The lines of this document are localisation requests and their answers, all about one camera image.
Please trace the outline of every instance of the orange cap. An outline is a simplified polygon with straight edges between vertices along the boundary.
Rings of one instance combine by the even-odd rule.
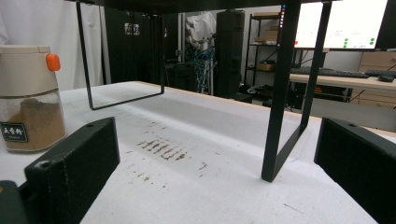
[[[49,53],[46,56],[47,67],[51,72],[59,71],[61,69],[61,62],[58,55]]]

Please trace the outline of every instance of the black label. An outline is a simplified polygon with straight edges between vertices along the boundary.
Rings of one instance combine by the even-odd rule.
[[[27,142],[26,130],[23,124],[0,123],[1,134],[8,142]]]

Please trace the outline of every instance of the brown powder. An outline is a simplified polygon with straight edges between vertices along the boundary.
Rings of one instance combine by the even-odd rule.
[[[28,138],[25,143],[6,141],[10,150],[39,150],[66,136],[60,104],[41,103],[33,98],[23,100],[20,112],[8,122],[22,123]]]

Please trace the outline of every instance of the white screen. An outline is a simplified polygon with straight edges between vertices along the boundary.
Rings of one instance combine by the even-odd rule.
[[[332,2],[325,49],[374,49],[387,0]],[[295,48],[315,47],[321,3],[302,4]]]

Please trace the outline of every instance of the keyboard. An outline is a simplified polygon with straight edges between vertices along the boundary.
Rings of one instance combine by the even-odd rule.
[[[381,75],[396,77],[396,71],[367,70],[364,74],[369,77],[379,77]]]
[[[292,74],[309,75],[311,73],[310,67],[291,68]],[[355,78],[368,78],[369,76],[360,72],[339,71],[329,68],[319,68],[318,76],[323,77],[355,77]]]

